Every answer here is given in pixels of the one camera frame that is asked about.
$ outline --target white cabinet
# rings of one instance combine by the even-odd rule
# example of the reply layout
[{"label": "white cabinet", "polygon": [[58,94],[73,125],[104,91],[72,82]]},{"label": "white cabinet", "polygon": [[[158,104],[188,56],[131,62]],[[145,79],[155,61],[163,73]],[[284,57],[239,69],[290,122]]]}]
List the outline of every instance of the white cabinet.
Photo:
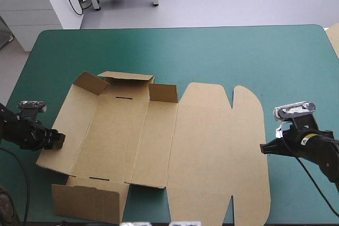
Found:
[{"label": "white cabinet", "polygon": [[[81,13],[78,0],[71,0]],[[25,51],[31,51],[40,32],[51,29],[79,29],[83,15],[77,15],[68,0],[0,0],[0,16]]]}]

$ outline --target cardboard flap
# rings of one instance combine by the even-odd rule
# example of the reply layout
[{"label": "cardboard flap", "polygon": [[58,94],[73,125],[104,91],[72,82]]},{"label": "cardboard flap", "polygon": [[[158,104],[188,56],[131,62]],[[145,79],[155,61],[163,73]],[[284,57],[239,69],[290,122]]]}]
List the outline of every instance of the cardboard flap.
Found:
[{"label": "cardboard flap", "polygon": [[117,192],[119,193],[119,203],[120,203],[120,222],[122,221],[123,211],[126,205],[126,199],[129,190],[129,184],[118,183],[112,181],[105,181],[93,178],[82,178],[82,177],[69,177],[67,180],[67,186],[87,186],[94,187],[100,190]]},{"label": "cardboard flap", "polygon": [[98,100],[99,96],[92,92],[71,86],[52,127],[66,135],[63,148],[42,149],[37,160],[39,166],[72,174]]},{"label": "cardboard flap", "polygon": [[153,75],[119,73],[116,71],[105,71],[98,76],[113,79],[151,80]]},{"label": "cardboard flap", "polygon": [[220,86],[190,84],[179,103],[168,166],[171,219],[189,214],[222,225],[233,195],[235,225],[262,226],[270,211],[263,142],[263,111],[251,91],[235,87],[231,109]]},{"label": "cardboard flap", "polygon": [[120,223],[119,193],[94,187],[52,185],[55,213],[95,221]]},{"label": "cardboard flap", "polygon": [[105,71],[99,76],[105,77],[105,80],[110,83],[102,96],[149,100],[148,84],[153,83],[153,75]]},{"label": "cardboard flap", "polygon": [[177,106],[177,103],[149,103],[132,180],[129,182],[126,179],[126,182],[157,188],[166,187]]},{"label": "cardboard flap", "polygon": [[88,72],[83,72],[74,82],[74,85],[81,87],[87,91],[92,92],[95,95],[100,95],[101,92],[109,85],[108,82],[102,80],[90,74]]},{"label": "cardboard flap", "polygon": [[149,99],[151,101],[177,103],[178,94],[175,85],[149,84]]},{"label": "cardboard flap", "polygon": [[337,57],[339,58],[339,23],[331,26],[328,30],[326,30],[326,34],[332,44],[332,47]]},{"label": "cardboard flap", "polygon": [[190,83],[180,100],[180,105],[230,109],[224,87],[205,83]]}]

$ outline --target green table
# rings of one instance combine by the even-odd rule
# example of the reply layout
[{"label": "green table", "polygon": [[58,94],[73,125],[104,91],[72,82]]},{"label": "green table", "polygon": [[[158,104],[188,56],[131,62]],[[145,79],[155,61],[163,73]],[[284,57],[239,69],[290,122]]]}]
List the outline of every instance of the green table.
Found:
[{"label": "green table", "polygon": [[[232,98],[234,86],[241,84],[262,103],[268,141],[278,125],[272,117],[275,106],[313,101],[320,128],[339,135],[338,59],[324,30],[316,25],[46,31],[40,34],[8,107],[16,111],[21,100],[46,101],[47,113],[39,119],[51,127],[72,81],[84,70],[153,74],[155,82],[177,84],[180,96],[190,82],[202,82],[224,85]],[[29,220],[61,220],[52,210],[51,184],[64,184],[67,176],[36,166],[39,152],[20,151],[8,142],[3,145],[29,169]],[[267,159],[272,196],[268,223],[339,222],[293,158],[271,155]],[[335,186],[316,165],[306,165],[339,209]],[[3,154],[0,167],[1,183],[22,214],[25,185],[20,169]],[[232,221],[231,213],[226,222]],[[131,187],[124,219],[169,222],[166,191]]]}]

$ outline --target cardboard tab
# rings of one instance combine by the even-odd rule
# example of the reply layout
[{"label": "cardboard tab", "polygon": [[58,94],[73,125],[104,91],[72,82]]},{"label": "cardboard tab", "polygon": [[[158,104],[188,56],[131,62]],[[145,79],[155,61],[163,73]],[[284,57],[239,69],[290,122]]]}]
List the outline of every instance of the cardboard tab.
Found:
[{"label": "cardboard tab", "polygon": [[87,91],[92,92],[95,95],[100,95],[101,92],[109,85],[108,82],[102,80],[90,74],[88,72],[83,72],[74,82],[74,85],[81,87]]},{"label": "cardboard tab", "polygon": [[177,103],[178,94],[175,85],[149,84],[149,99],[151,101]]},{"label": "cardboard tab", "polygon": [[52,185],[55,213],[119,224],[119,193],[94,187]]},{"label": "cardboard tab", "polygon": [[180,100],[180,104],[231,108],[223,86],[205,83],[190,83]]},{"label": "cardboard tab", "polygon": [[99,74],[98,76],[114,79],[134,79],[134,80],[150,80],[153,78],[153,75],[119,73],[116,71],[105,71]]}]

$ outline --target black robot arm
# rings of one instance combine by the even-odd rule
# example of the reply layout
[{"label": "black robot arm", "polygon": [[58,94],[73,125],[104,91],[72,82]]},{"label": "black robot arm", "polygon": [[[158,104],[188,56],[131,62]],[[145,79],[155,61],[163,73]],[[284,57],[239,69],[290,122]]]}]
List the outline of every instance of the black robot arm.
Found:
[{"label": "black robot arm", "polygon": [[46,111],[45,102],[23,101],[18,107],[21,111],[14,114],[0,103],[0,139],[32,151],[63,146],[64,134],[45,128],[36,120],[38,113]]}]

